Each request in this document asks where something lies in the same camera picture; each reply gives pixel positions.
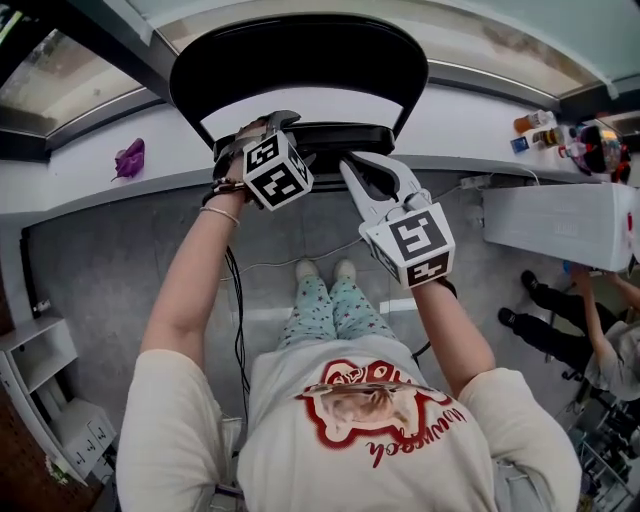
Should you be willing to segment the person's right forearm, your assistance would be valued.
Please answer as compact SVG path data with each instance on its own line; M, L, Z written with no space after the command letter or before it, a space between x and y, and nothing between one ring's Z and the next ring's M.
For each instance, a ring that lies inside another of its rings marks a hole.
M493 351L449 288L430 281L412 289L438 365L453 395L495 368Z

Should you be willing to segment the person's white printed shirt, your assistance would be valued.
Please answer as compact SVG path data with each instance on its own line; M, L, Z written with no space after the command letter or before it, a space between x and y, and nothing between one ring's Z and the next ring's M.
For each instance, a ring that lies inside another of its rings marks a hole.
M120 436L123 512L195 512L236 479L250 512L575 512L581 468L521 373L429 386L399 342L307 341L253 368L247 439L201 368L142 353Z

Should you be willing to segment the black folding chair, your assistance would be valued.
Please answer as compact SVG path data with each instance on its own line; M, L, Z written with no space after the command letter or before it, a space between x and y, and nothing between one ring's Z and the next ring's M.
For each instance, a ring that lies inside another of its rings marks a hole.
M303 157L325 161L349 152L384 156L395 149L427 84L429 66L418 42L382 20L343 13L286 14L211 30L191 42L169 79L174 106L213 153L223 177L234 140L214 139L202 122L211 114L260 94L291 88L326 88L373 95L401 109L392 127L301 120L283 131Z

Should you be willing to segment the person's left hand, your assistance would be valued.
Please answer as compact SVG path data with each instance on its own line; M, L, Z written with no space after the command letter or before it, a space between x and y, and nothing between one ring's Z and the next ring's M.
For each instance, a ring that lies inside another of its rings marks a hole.
M246 152L273 133L273 122L269 117L261 117L242 127L235 135L233 149Z

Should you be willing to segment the black framed window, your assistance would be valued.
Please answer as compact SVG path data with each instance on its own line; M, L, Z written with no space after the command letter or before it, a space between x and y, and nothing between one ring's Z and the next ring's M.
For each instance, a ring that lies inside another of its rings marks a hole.
M106 0L144 41L183 50L249 18L352 13L386 20L424 50L433 82L516 102L592 86L621 92L640 75L640 0ZM51 29L0 87L0 121L52 135L140 90L104 59Z

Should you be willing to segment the orange drink bottle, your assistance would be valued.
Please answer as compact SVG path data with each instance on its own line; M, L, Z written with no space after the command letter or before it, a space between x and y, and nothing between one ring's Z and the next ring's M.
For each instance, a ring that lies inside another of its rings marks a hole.
M543 127L555 119L554 113L547 110L536 110L513 121L513 128L518 134Z

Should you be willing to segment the person's star print legs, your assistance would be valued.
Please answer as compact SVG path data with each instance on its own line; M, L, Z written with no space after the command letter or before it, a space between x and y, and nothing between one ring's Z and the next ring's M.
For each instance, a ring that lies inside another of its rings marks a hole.
M308 341L354 340L369 335L397 340L353 279L339 278L328 290L319 276L307 275L298 283L295 305L281 333L279 347Z

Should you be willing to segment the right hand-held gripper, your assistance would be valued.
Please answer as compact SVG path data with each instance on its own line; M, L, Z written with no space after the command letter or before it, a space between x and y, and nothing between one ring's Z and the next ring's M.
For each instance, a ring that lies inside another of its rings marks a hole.
M443 209L406 164L376 153L352 152L340 160L339 169L363 219L360 235L403 288L452 271L455 241Z

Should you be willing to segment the white shelf unit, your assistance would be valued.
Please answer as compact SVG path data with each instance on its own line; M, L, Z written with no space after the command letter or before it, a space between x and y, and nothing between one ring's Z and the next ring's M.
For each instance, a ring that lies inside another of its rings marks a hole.
M66 320L51 316L27 321L0 337L0 350L28 394L78 357Z

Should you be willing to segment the clear bottle red label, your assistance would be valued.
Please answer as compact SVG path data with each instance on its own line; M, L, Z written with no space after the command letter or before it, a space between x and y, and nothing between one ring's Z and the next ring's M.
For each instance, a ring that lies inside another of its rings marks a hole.
M569 145L561 145L557 148L561 158L580 159L594 149L592 144L574 141Z

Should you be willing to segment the purple cloth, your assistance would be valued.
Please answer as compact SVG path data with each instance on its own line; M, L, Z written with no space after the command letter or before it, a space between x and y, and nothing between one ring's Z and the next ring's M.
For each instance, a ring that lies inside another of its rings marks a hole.
M115 176L112 181L120 178L134 178L144 168L145 142L137 138L126 149L120 150L115 156Z

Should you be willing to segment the person's left forearm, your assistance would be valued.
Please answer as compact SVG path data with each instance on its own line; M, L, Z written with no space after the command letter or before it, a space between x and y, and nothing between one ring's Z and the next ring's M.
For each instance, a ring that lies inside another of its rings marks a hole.
M231 235L245 192L218 194L201 207L181 243L153 306L141 351L179 353L202 367L204 338Z

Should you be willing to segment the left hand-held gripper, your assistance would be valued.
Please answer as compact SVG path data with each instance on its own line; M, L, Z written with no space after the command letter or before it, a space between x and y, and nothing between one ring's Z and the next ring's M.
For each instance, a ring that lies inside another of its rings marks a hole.
M301 115L277 110L269 115L269 132L274 133L244 152L243 182L255 200L275 211L308 194L314 178L282 130L298 122Z

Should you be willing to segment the colourful plastic bag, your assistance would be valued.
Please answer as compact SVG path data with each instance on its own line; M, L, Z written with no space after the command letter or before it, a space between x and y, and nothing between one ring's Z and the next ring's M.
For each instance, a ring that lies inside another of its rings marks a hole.
M573 157L585 174L608 174L613 183L628 183L631 155L613 130L581 124L575 141L586 146L585 153Z

